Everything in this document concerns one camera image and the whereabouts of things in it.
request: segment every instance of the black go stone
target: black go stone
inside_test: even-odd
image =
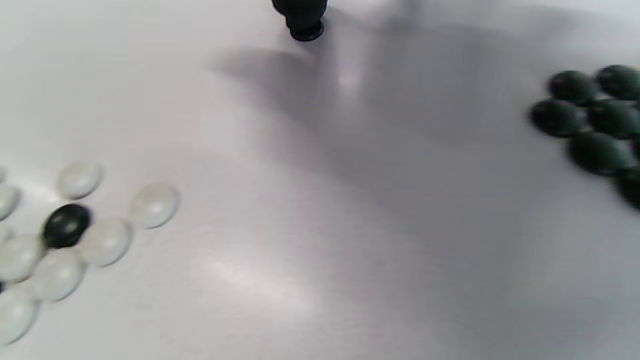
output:
[[[640,168],[626,168],[614,178],[616,190],[627,203],[640,210]]]
[[[627,154],[616,140],[603,133],[582,133],[569,140],[567,153],[581,169],[613,176],[627,165]]]
[[[588,105],[598,94],[598,86],[591,77],[576,70],[553,75],[547,86],[551,96],[579,106]]]
[[[54,211],[42,230],[45,245],[60,249],[72,247],[91,224],[91,211],[82,205],[67,204]]]
[[[598,100],[588,110],[589,124],[601,133],[630,139],[640,133],[640,113],[620,100]]]
[[[602,91],[620,100],[638,100],[640,72],[625,65],[610,65],[596,73]]]
[[[586,124],[584,112],[564,100],[547,99],[531,108],[531,122],[543,133],[557,138],[570,138]]]
[[[635,138],[631,141],[631,149],[636,159],[640,161],[640,138]]]

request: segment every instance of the white background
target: white background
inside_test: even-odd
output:
[[[0,163],[37,232],[182,207],[6,360],[552,360],[640,354],[640,218],[526,111],[554,72],[640,66],[632,0],[0,0]]]

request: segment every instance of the dark green stone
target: dark green stone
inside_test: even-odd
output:
[[[631,206],[640,210],[640,168],[626,168],[616,174],[614,179],[618,193]]]
[[[640,161],[640,138],[631,141],[631,149],[633,150],[636,159]]]
[[[557,99],[536,103],[531,108],[530,116],[535,127],[557,138],[574,136],[586,124],[582,109],[570,102]]]
[[[640,96],[640,72],[624,65],[611,65],[596,73],[596,81],[602,91],[620,100],[638,100]]]
[[[640,113],[620,100],[598,100],[589,105],[589,124],[601,133],[629,139],[640,133]]]
[[[60,249],[72,247],[91,225],[91,211],[86,206],[67,204],[54,211],[44,224],[42,238],[45,245]]]
[[[569,140],[567,152],[576,165],[597,175],[613,176],[627,164],[627,154],[607,134],[579,134]]]
[[[567,70],[553,75],[548,82],[551,96],[576,105],[588,105],[598,94],[598,86],[583,72]]]

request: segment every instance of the white go stone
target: white go stone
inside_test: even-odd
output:
[[[80,285],[84,266],[71,248],[48,253],[36,266],[30,278],[31,289],[38,300],[56,302],[69,296]]]
[[[151,184],[142,188],[129,204],[133,222],[146,229],[167,223],[179,205],[178,191],[167,184]]]
[[[14,286],[0,294],[0,344],[20,339],[38,315],[38,302],[25,287]]]
[[[20,191],[14,186],[0,184],[0,220],[6,219],[20,201]]]
[[[81,199],[91,194],[102,181],[102,166],[91,161],[77,161],[67,166],[58,176],[60,195]]]
[[[112,265],[129,248],[132,230],[120,218],[105,218],[96,221],[82,235],[77,245],[82,260],[97,267]]]
[[[33,273],[44,256],[44,245],[35,235],[20,235],[0,247],[0,279],[22,281]]]

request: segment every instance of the white table surface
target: white table surface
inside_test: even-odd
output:
[[[0,163],[38,231],[182,207],[3,360],[628,360],[640,215],[528,125],[554,72],[640,66],[635,0],[1,0]]]

